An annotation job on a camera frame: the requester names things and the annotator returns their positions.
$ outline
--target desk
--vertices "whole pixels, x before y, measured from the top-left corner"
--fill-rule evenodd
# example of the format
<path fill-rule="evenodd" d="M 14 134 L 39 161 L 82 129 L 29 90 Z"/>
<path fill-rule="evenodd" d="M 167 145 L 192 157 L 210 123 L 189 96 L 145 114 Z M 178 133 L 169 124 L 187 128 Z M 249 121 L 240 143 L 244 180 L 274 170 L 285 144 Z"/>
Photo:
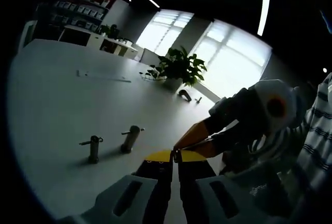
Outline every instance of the desk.
<path fill-rule="evenodd" d="M 94 32 L 91 32 L 90 30 L 87 30 L 85 28 L 73 26 L 73 25 L 66 25 L 64 27 L 65 29 L 62 31 L 58 41 L 61 41 L 61 38 L 66 30 L 73 30 L 73 31 L 80 31 L 83 33 L 87 33 L 90 35 L 90 38 L 86 44 L 87 47 L 95 48 L 95 49 L 101 49 L 101 45 L 104 40 L 110 41 L 113 44 L 116 44 L 117 47 L 114 51 L 114 54 L 120 55 L 122 57 L 127 57 L 134 59 L 137 55 L 138 50 L 134 49 L 133 47 L 126 45 L 120 41 L 116 41 L 114 39 L 108 38 L 106 36 L 98 35 Z"/>
<path fill-rule="evenodd" d="M 35 39 L 14 58 L 8 77 L 8 130 L 30 187 L 55 218 L 91 208 L 96 196 L 137 170 L 152 152 L 170 149 L 213 103 L 188 103 L 156 81 L 142 63 L 69 43 Z M 78 69 L 126 77 L 131 83 L 82 78 Z M 193 91 L 193 99 L 201 95 Z M 145 128 L 128 155 L 114 152 L 136 124 Z M 104 138 L 99 163 L 83 165 L 91 135 Z M 209 160 L 217 170 L 220 160 Z M 174 165 L 165 223 L 186 223 Z"/>

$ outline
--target striped shirt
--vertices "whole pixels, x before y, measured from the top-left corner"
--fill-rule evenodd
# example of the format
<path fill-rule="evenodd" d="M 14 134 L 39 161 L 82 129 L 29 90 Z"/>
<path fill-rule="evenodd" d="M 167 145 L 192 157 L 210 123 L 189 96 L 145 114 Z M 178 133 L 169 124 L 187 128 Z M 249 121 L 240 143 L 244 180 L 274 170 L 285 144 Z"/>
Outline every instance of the striped shirt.
<path fill-rule="evenodd" d="M 259 156 L 260 160 L 278 158 L 288 168 L 290 160 L 287 158 L 293 156 L 294 166 L 282 178 L 293 206 L 298 204 L 299 199 L 305 199 L 306 195 L 325 190 L 331 177 L 332 107 L 328 102 L 328 87 L 331 86 L 332 73 L 319 85 L 315 102 L 299 127 L 286 128 L 264 137 L 263 146 L 262 142 L 256 141 L 249 148 L 249 152 Z"/>

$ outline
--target potted plant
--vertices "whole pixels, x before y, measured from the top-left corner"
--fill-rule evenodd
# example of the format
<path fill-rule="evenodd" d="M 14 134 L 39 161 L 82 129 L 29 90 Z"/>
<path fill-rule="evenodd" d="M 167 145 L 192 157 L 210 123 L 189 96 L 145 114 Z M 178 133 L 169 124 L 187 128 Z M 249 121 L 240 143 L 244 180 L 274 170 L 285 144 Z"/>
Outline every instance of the potted plant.
<path fill-rule="evenodd" d="M 98 33 L 102 36 L 108 36 L 110 34 L 110 27 L 108 25 L 100 25 Z"/>
<path fill-rule="evenodd" d="M 204 80 L 203 70 L 207 71 L 204 61 L 197 58 L 196 54 L 188 56 L 188 52 L 181 46 L 181 50 L 168 50 L 167 56 L 158 56 L 159 66 L 151 65 L 145 75 L 153 79 L 164 78 L 164 85 L 176 91 L 181 84 L 193 86 L 199 79 Z"/>

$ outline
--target ceiling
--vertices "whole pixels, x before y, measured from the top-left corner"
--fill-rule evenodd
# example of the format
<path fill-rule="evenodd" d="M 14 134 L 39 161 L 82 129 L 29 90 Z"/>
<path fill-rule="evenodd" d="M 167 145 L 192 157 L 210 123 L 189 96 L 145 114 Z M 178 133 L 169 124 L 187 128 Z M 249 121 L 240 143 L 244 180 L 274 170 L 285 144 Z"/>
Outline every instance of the ceiling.
<path fill-rule="evenodd" d="M 160 8 L 194 12 L 202 18 L 220 19 L 257 36 L 262 0 L 154 0 Z M 133 6 L 156 7 L 148 0 Z M 317 84 L 332 71 L 332 35 L 319 9 L 330 16 L 325 0 L 270 0 L 262 37 L 280 59 L 305 80 Z"/>

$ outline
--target metal pin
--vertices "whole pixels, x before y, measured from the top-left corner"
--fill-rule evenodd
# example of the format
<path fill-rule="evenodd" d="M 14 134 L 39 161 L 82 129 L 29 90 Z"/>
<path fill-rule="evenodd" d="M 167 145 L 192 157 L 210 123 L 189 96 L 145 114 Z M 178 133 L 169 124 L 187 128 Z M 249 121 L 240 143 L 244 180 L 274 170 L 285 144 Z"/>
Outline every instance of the metal pin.
<path fill-rule="evenodd" d="M 195 99 L 197 101 L 196 103 L 200 103 L 201 99 L 202 99 L 202 97 L 200 97 L 199 99 Z"/>
<path fill-rule="evenodd" d="M 144 130 L 144 128 L 139 128 L 136 125 L 132 125 L 128 132 L 122 132 L 122 135 L 127 134 L 127 137 L 124 143 L 121 145 L 121 151 L 123 153 L 130 153 L 140 132 Z"/>
<path fill-rule="evenodd" d="M 98 147 L 103 140 L 102 137 L 92 136 L 90 141 L 79 143 L 80 145 L 90 145 L 89 163 L 98 163 Z"/>

